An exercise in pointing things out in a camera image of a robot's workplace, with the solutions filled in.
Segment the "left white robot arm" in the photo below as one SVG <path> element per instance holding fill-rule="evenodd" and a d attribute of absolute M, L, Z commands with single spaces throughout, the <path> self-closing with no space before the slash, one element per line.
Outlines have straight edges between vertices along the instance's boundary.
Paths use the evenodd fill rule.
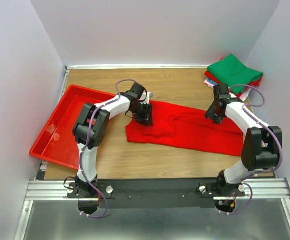
<path fill-rule="evenodd" d="M 72 133 L 78 147 L 78 170 L 73 178 L 74 183 L 66 187 L 68 194 L 81 194 L 89 198 L 97 193 L 96 159 L 99 145 L 105 138 L 109 120 L 127 112 L 132 118 L 144 126 L 153 126 L 152 103 L 153 93 L 133 81 L 126 92 L 120 92 L 101 103 L 85 103 L 74 124 Z"/>

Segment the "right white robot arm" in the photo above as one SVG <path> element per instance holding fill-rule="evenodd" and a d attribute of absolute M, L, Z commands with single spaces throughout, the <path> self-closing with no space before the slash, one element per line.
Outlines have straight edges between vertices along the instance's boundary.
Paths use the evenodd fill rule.
<path fill-rule="evenodd" d="M 230 93 L 227 84 L 213 87 L 214 101 L 205 113 L 207 119 L 221 124 L 232 120 L 243 132 L 240 161 L 221 171 L 214 184 L 221 196 L 229 196 L 242 182 L 257 174 L 275 172 L 283 161 L 282 130 L 259 119 L 241 99 Z"/>

